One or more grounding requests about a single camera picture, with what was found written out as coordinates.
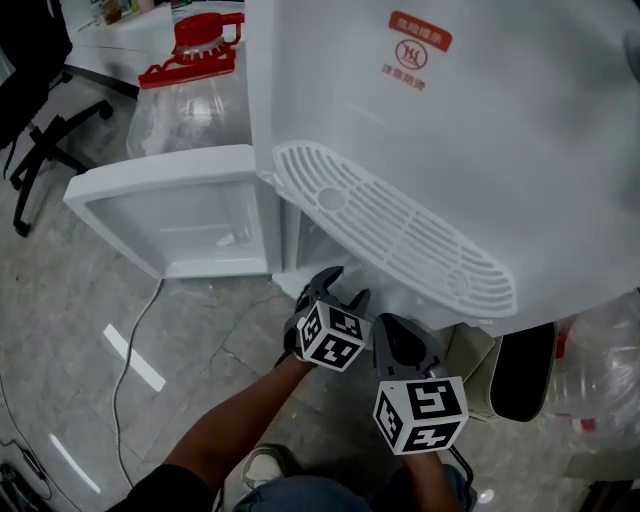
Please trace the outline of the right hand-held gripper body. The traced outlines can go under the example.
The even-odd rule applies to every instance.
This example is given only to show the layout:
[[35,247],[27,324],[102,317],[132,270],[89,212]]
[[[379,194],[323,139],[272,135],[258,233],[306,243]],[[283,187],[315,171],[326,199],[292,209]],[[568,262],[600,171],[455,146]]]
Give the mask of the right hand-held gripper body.
[[372,413],[395,455],[446,450],[469,419],[462,378],[433,357],[422,368],[378,366],[380,383]]

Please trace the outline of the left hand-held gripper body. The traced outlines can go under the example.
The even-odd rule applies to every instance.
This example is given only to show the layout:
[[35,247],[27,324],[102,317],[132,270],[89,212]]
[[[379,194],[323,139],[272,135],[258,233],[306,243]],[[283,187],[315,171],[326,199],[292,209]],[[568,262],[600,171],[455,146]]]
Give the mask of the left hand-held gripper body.
[[343,305],[326,301],[298,301],[295,313],[285,323],[284,354],[344,372],[368,343],[372,323]]

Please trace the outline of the white water dispenser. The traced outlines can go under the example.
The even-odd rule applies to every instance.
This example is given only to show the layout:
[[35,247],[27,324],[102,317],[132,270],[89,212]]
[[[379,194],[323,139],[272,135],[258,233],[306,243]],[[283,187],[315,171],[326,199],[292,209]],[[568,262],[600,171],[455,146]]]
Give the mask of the white water dispenser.
[[502,335],[640,289],[640,0],[245,0],[259,176]]

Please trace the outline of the person's right forearm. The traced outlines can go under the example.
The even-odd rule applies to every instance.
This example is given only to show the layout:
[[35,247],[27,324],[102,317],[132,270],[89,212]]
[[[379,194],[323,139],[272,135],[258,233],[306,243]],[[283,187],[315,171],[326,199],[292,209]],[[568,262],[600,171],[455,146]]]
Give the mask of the person's right forearm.
[[436,452],[405,455],[403,462],[417,487],[442,487],[448,482],[445,466]]

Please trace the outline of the person's left forearm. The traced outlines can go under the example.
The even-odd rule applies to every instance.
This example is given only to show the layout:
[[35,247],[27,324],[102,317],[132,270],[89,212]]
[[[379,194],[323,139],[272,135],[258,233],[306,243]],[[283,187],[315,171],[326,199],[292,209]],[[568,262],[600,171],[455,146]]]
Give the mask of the person's left forearm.
[[165,462],[190,471],[217,494],[314,368],[293,355],[287,356],[268,374],[204,414]]

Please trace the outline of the beige trash bin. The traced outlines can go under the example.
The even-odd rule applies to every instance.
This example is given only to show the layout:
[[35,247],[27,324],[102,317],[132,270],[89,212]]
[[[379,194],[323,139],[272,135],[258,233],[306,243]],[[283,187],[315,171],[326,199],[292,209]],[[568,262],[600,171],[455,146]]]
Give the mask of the beige trash bin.
[[469,415],[485,422],[535,419],[545,401],[557,339],[553,322],[496,338],[456,326],[445,365],[463,380]]

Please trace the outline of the person's blue jeans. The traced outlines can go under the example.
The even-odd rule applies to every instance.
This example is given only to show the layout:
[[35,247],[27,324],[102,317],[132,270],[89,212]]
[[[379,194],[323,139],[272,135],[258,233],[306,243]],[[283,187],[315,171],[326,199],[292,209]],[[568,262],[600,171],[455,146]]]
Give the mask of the person's blue jeans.
[[417,505],[409,472],[402,467],[369,497],[324,477],[278,478],[249,492],[232,512],[417,512]]

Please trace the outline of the person's left shoe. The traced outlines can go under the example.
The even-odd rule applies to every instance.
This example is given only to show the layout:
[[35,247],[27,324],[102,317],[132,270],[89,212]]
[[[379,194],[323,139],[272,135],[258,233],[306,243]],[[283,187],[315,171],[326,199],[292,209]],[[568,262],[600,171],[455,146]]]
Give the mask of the person's left shoe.
[[296,471],[297,462],[286,447],[263,444],[246,457],[241,470],[241,482],[248,490],[254,490],[272,480],[292,476]]

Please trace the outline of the white dispenser door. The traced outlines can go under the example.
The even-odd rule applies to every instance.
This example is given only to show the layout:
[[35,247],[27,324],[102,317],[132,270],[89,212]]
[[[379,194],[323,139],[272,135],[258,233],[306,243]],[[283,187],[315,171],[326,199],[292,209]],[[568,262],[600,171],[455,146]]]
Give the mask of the white dispenser door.
[[155,279],[282,268],[279,198],[246,144],[117,162],[74,177],[65,204]]

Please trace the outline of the empty clear water jug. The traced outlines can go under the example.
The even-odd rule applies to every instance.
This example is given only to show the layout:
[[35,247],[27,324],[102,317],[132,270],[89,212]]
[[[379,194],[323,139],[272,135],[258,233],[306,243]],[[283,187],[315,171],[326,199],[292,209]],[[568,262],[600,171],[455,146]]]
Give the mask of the empty clear water jug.
[[252,143],[244,21],[206,12],[174,25],[171,57],[139,76],[129,157]]
[[640,445],[640,289],[559,323],[541,427],[576,451]]

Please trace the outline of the person's black shirt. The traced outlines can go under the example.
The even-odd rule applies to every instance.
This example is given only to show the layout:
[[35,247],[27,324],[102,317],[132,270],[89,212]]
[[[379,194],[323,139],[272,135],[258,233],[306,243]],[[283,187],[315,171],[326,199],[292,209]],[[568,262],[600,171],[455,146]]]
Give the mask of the person's black shirt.
[[215,495],[188,469],[163,464],[106,512],[213,512]]

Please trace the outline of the black office chair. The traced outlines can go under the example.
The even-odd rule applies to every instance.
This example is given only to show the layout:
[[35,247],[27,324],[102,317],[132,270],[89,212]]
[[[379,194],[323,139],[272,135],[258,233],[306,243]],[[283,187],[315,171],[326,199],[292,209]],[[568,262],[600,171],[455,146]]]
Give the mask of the black office chair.
[[103,120],[113,115],[111,104],[101,100],[69,119],[56,115],[44,130],[33,124],[51,90],[72,79],[64,70],[71,50],[60,0],[0,0],[0,64],[9,67],[0,79],[0,150],[13,154],[26,128],[33,141],[9,177],[19,192],[13,226],[22,237],[31,230],[22,215],[43,162],[55,160],[78,175],[86,173],[89,168],[58,143],[93,115]]

